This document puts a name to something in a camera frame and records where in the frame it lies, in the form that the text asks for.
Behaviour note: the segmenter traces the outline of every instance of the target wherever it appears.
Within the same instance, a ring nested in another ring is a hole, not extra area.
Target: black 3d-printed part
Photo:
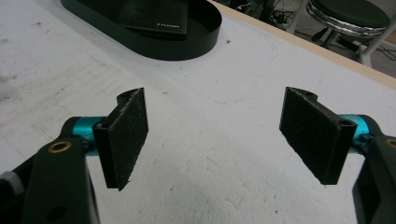
[[[118,106],[92,128],[108,188],[128,183],[149,131],[144,89],[117,97]]]
[[[323,185],[337,184],[357,125],[317,102],[309,91],[286,88],[280,131]]]

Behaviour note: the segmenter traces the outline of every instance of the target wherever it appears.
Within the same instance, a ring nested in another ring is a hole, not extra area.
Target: scuff mark
[[[7,38],[0,40],[0,43],[2,44],[7,44],[9,40]]]
[[[9,99],[9,96],[0,96],[0,102],[3,102],[8,99]]]
[[[0,83],[6,83],[10,80],[17,79],[17,76],[10,76],[10,77],[1,77],[0,76]]]
[[[39,21],[39,22],[36,22],[35,24],[32,24],[32,25],[33,25],[33,26],[38,26],[38,27],[41,28],[42,23]]]

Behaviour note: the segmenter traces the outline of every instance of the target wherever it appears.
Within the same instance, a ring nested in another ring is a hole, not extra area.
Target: black rubber pad
[[[128,183],[149,131],[143,89],[117,97],[118,106],[93,127],[108,188],[122,190]]]
[[[357,125],[317,99],[287,87],[279,129],[321,184],[337,184]]]

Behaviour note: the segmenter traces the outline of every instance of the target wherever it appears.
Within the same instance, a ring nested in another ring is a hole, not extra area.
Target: black stool
[[[310,0],[308,14],[332,32],[323,43],[328,48],[337,33],[374,37],[389,26],[389,17],[376,5],[366,0]]]

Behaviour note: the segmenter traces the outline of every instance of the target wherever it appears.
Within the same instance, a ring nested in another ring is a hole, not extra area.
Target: black plastic container
[[[123,0],[61,0],[66,9],[87,23],[128,49],[152,59],[193,59],[212,50],[218,41],[221,14],[206,0],[188,2],[188,32],[182,40],[140,35],[119,26],[111,18],[120,1]]]

